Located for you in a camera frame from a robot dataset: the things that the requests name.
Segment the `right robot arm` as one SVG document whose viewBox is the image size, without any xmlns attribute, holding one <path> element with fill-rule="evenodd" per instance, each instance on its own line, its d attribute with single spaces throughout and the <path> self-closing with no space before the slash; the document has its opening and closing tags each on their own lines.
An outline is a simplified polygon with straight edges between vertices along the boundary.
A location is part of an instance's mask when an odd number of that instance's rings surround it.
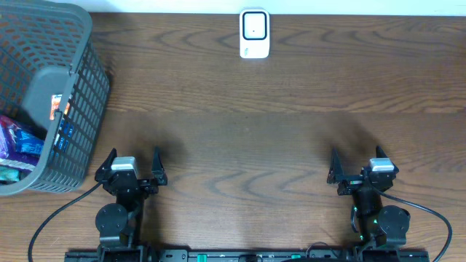
<svg viewBox="0 0 466 262">
<path fill-rule="evenodd" d="M 400 248 L 406 244 L 410 213 L 395 205 L 382 204 L 382 193 L 393 186 L 399 169 L 382 148 L 368 160 L 358 175 L 344 173 L 337 150 L 331 152 L 327 183 L 336 184 L 339 196 L 350 195 L 350 216 L 354 232 L 361 243 L 352 248 L 354 261 L 401 261 Z"/>
</svg>

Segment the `blue snack bar wrapper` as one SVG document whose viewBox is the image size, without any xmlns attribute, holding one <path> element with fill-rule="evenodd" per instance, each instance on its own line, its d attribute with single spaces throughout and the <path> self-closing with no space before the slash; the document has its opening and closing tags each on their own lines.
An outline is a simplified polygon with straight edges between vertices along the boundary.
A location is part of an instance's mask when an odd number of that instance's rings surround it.
<svg viewBox="0 0 466 262">
<path fill-rule="evenodd" d="M 73 127 L 69 128 L 66 133 L 71 136 L 73 134 Z M 15 152 L 20 154 L 30 154 L 34 156 L 39 156 L 42 153 L 44 148 L 44 141 L 38 139 L 34 135 L 26 132 L 24 130 L 15 130 L 13 131 L 13 141 L 12 148 L 9 150 L 9 153 Z M 65 150 L 68 146 L 68 141 L 65 138 L 58 136 L 55 138 L 55 146 L 58 146 L 60 150 Z"/>
</svg>

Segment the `teal wet wipes pack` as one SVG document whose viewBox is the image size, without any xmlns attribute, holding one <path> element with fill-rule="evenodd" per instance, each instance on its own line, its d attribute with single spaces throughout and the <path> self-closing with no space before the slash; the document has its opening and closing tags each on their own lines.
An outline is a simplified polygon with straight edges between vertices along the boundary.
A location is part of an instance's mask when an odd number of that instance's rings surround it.
<svg viewBox="0 0 466 262">
<path fill-rule="evenodd" d="M 16 183 L 20 181 L 20 171 L 8 167 L 0 166 L 1 184 Z"/>
</svg>

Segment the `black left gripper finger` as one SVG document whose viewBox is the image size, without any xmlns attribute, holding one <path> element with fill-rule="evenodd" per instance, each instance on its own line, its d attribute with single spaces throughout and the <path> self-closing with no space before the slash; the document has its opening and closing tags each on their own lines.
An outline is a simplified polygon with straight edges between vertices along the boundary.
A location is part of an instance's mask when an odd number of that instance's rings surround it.
<svg viewBox="0 0 466 262">
<path fill-rule="evenodd" d="M 111 170 L 111 164 L 113 160 L 117 157 L 117 150 L 113 148 L 109 155 L 107 156 L 106 160 L 102 163 L 102 165 L 97 169 L 98 175 L 105 175 L 109 170 Z"/>
<path fill-rule="evenodd" d="M 156 179 L 164 178 L 164 167 L 160 159 L 160 151 L 158 147 L 154 148 L 154 157 L 152 160 L 151 173 Z"/>
</svg>

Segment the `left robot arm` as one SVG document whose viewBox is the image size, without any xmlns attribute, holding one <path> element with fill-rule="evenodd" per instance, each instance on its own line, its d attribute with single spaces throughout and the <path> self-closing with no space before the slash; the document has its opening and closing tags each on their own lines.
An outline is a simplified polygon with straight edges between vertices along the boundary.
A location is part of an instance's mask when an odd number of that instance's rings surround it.
<svg viewBox="0 0 466 262">
<path fill-rule="evenodd" d="M 112 149 L 95 172 L 95 180 L 105 191 L 116 197 L 115 203 L 102 207 L 95 226 L 100 233 L 99 261 L 158 261 L 159 252 L 141 241 L 144 202 L 167 185 L 167 174 L 160 159 L 159 148 L 154 149 L 151 177 L 139 178 L 135 157 L 117 156 Z"/>
</svg>

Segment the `purple snack package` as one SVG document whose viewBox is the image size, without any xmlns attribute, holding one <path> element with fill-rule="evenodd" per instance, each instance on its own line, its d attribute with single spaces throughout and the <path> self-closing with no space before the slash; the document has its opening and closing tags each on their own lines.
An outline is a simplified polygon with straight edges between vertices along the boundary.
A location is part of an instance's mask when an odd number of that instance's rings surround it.
<svg viewBox="0 0 466 262">
<path fill-rule="evenodd" d="M 9 153 L 14 139 L 13 131 L 18 129 L 32 134 L 28 126 L 1 115 L 1 166 L 30 173 L 37 166 L 41 154 L 39 156 L 34 156 L 15 152 Z"/>
</svg>

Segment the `orange tissue pack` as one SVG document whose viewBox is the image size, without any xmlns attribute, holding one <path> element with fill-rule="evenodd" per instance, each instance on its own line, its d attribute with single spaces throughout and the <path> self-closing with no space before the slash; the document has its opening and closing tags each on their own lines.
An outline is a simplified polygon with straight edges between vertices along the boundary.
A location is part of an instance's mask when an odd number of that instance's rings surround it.
<svg viewBox="0 0 466 262">
<path fill-rule="evenodd" d="M 55 94 L 52 95 L 51 98 L 51 111 L 50 111 L 50 120 L 53 121 L 55 119 L 55 112 L 59 109 L 60 102 L 62 100 L 62 94 Z M 67 115 L 70 109 L 70 103 L 67 102 L 64 114 Z"/>
</svg>

